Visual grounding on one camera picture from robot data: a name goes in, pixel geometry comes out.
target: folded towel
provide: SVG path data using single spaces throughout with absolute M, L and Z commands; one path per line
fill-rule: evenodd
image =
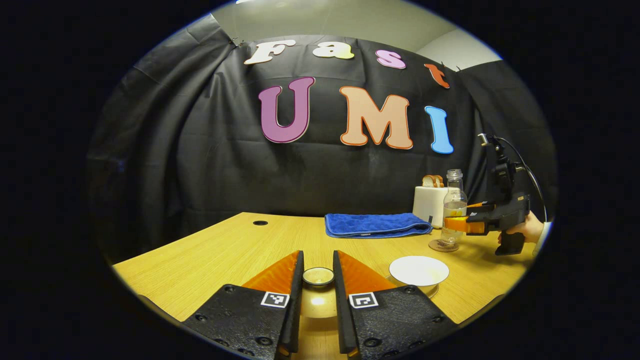
M 411 234 L 428 234 L 433 229 L 429 222 L 412 213 L 395 215 L 324 216 L 326 234 L 332 238 L 398 238 Z

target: ceiling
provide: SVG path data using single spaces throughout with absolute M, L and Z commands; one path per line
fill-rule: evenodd
M 337 35 L 416 52 L 457 27 L 403 0 L 249 0 L 212 12 L 225 32 L 250 42 L 284 35 Z

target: cable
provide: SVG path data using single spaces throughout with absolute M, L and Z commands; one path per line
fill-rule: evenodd
M 547 206 L 545 205 L 545 199 L 542 196 L 542 190 L 540 190 L 540 185 L 538 184 L 538 181 L 536 180 L 536 177 L 533 175 L 533 171 L 531 171 L 529 166 L 527 166 L 527 164 L 524 162 L 524 159 L 522 158 L 520 153 L 516 150 L 516 148 L 510 142 L 508 142 L 506 139 L 503 139 L 503 138 L 498 137 L 498 136 L 494 136 L 494 138 L 496 138 L 498 140 L 501 140 L 503 142 L 506 142 L 513 149 L 513 151 L 515 151 L 516 155 L 518 155 L 518 157 L 520 158 L 520 162 L 522 162 L 522 166 L 527 171 L 527 174 L 529 175 L 529 178 L 531 179 L 531 182 L 533 183 L 533 186 L 538 191 L 538 195 L 540 196 L 540 201 L 542 201 L 542 209 L 545 212 L 545 222 L 548 222 L 548 219 L 547 219 Z

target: white plate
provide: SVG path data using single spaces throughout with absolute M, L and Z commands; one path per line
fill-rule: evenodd
M 449 276 L 449 267 L 426 256 L 405 256 L 389 265 L 389 273 L 398 281 L 415 286 L 439 284 Z

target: plastic bottle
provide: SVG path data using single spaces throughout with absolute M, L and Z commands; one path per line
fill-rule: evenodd
M 467 215 L 467 194 L 462 187 L 462 171 L 453 169 L 447 171 L 447 195 L 444 197 L 444 217 L 463 217 Z M 447 246 L 455 246 L 462 237 L 463 232 L 447 229 L 444 227 L 444 219 L 442 224 L 442 241 Z

